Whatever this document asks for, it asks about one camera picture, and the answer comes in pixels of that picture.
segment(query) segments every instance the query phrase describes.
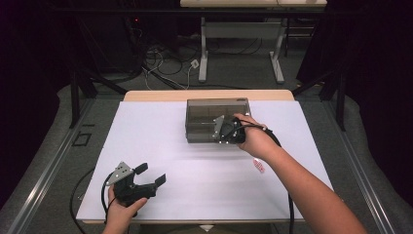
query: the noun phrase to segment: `dark wall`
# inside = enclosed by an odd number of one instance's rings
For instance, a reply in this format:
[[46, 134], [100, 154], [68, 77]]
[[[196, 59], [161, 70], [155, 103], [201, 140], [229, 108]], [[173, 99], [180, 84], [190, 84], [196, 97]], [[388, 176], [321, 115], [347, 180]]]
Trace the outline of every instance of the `dark wall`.
[[[388, 1], [329, 0], [327, 11], [371, 9]], [[322, 20], [297, 79], [306, 83], [334, 68], [357, 29], [364, 39], [349, 63], [346, 94], [359, 105], [370, 152], [397, 193], [413, 207], [413, 3], [390, 1], [367, 19]]]
[[58, 109], [68, 73], [31, 1], [0, 6], [0, 207], [31, 163]]

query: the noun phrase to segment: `forearm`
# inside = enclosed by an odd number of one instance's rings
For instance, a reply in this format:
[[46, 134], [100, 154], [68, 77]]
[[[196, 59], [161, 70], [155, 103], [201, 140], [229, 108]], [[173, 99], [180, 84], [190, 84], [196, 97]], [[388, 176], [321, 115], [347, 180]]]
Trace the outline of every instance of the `forearm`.
[[280, 178], [298, 210], [316, 233], [365, 233], [344, 202], [285, 150], [275, 147], [264, 160]]

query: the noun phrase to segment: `gray floor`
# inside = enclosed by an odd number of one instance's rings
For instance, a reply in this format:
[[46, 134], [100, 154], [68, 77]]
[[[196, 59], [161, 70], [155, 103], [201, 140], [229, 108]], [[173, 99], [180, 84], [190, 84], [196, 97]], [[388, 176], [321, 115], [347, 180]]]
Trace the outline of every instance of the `gray floor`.
[[[268, 52], [273, 50], [274, 47], [271, 41], [263, 41], [260, 50], [253, 55], [218, 54], [218, 52], [240, 52], [252, 41], [235, 39], [210, 41], [211, 53], [209, 54], [207, 81], [205, 84], [199, 84], [197, 81], [198, 71], [196, 69], [191, 70], [190, 89], [225, 89], [211, 85], [237, 86], [249, 89], [295, 89], [298, 82], [294, 78], [307, 48], [308, 40], [291, 39], [288, 57], [281, 57], [281, 67], [285, 79], [283, 85], [278, 85], [275, 82], [274, 72], [271, 68], [268, 56]], [[260, 40], [257, 40], [245, 52], [253, 52], [254, 49], [258, 48], [259, 42]], [[197, 44], [190, 44], [189, 47], [181, 48], [181, 59], [188, 59], [183, 63], [182, 70], [174, 75], [165, 75], [166, 77], [180, 83], [187, 82], [187, 71], [192, 55], [195, 55], [195, 59], [200, 57], [199, 52], [193, 50], [197, 47]], [[179, 70], [179, 63], [176, 60], [168, 59], [167, 52], [162, 52], [162, 55], [165, 61], [160, 68], [163, 72], [172, 73]], [[120, 76], [122, 75], [113, 75], [111, 78], [117, 79]], [[147, 90], [148, 87], [152, 90], [169, 89], [153, 76], [148, 77], [146, 85], [144, 75], [119, 85], [128, 90]], [[7, 233], [12, 229], [25, 233], [79, 232], [69, 214], [70, 194], [81, 176], [94, 166], [119, 101], [123, 98], [107, 87], [99, 84], [96, 84], [96, 87], [99, 90], [96, 99], [82, 100], [84, 106], [88, 106], [88, 108], [85, 109], [85, 117], [82, 119], [79, 128], [76, 129], [76, 133], [70, 133], [68, 129], [71, 116], [69, 87], [59, 92], [60, 109], [55, 122], [24, 178], [0, 212], [0, 233]], [[366, 204], [366, 195], [360, 191], [359, 183], [350, 167], [348, 154], [349, 151], [354, 152], [378, 196], [380, 205], [383, 206], [383, 210], [392, 224], [394, 233], [413, 233], [412, 209], [395, 194], [369, 154], [357, 104], [349, 98], [346, 100], [345, 124], [347, 132], [344, 134], [344, 138], [347, 138], [351, 144], [349, 149], [349, 146], [343, 141], [343, 133], [337, 131], [337, 126], [331, 118], [331, 106], [334, 106], [334, 101], [320, 102], [317, 98], [319, 90], [320, 87], [313, 87], [297, 97], [297, 100], [302, 105], [335, 191], [355, 212], [369, 233], [386, 233], [381, 230], [380, 225], [377, 225], [379, 221], [375, 219], [370, 207]], [[59, 152], [63, 151], [61, 145], [70, 137], [70, 134], [73, 137], [67, 150], [64, 151], [65, 154], [62, 156], [61, 162], [57, 165], [56, 174], [50, 178], [50, 186], [46, 186], [46, 195], [41, 197], [41, 203], [33, 208], [33, 216], [27, 218], [23, 228], [16, 228], [17, 224], [21, 225], [21, 222], [17, 222], [16, 217], [21, 214], [21, 209], [25, 206], [30, 192], [36, 184], [38, 185], [39, 178], [45, 174], [50, 162], [58, 156]], [[86, 145], [79, 145], [86, 142], [82, 137], [76, 139], [75, 136], [78, 134], [90, 137]], [[75, 211], [77, 211], [81, 202], [77, 197], [85, 191], [89, 178], [88, 176], [80, 184], [75, 194], [73, 204]], [[102, 225], [82, 224], [82, 226], [87, 233], [99, 233], [103, 228]], [[133, 225], [131, 230], [137, 228], [137, 225]], [[274, 233], [287, 233], [287, 223], [278, 223], [272, 229]], [[141, 229], [141, 233], [199, 233], [200, 231], [202, 232], [194, 226], [142, 226]], [[246, 228], [245, 226], [239, 227], [236, 225], [217, 227], [213, 233], [268, 233], [268, 230], [266, 227], [260, 226], [249, 225]], [[295, 233], [312, 232], [305, 223], [298, 223]]]

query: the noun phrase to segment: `white desk leg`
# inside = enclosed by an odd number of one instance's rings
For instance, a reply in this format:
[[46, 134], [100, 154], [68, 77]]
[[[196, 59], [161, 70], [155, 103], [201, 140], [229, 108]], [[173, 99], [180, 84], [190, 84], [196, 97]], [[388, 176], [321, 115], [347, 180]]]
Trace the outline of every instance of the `white desk leg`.
[[198, 80], [204, 83], [207, 80], [207, 36], [205, 18], [201, 18], [201, 50], [200, 76]]
[[282, 39], [285, 33], [285, 27], [282, 24], [283, 24], [283, 19], [280, 22], [279, 34], [278, 34], [277, 43], [276, 43], [276, 51], [270, 52], [271, 64], [273, 65], [274, 74], [276, 75], [276, 80], [278, 84], [284, 83], [284, 79], [282, 76], [282, 68], [280, 67], [280, 63], [279, 63], [280, 51], [282, 49]]

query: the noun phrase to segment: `hand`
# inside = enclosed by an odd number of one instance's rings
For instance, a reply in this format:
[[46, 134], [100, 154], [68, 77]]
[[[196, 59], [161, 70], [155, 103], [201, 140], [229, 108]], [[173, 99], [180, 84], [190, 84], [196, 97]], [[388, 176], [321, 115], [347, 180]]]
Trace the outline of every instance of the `hand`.
[[[108, 190], [109, 203], [115, 199], [115, 193], [113, 191], [113, 185]], [[122, 206], [117, 199], [110, 204], [107, 212], [106, 227], [103, 230], [105, 234], [122, 234], [128, 229], [131, 223], [131, 218], [141, 209], [148, 199], [141, 198], [129, 207]]]
[[[261, 125], [251, 116], [245, 116], [242, 114], [234, 114], [234, 116], [239, 118], [243, 125], [250, 123]], [[245, 142], [238, 144], [238, 147], [248, 152], [253, 157], [267, 161], [267, 158], [273, 155], [275, 150], [280, 148], [264, 131], [258, 128], [246, 127], [245, 134]]]

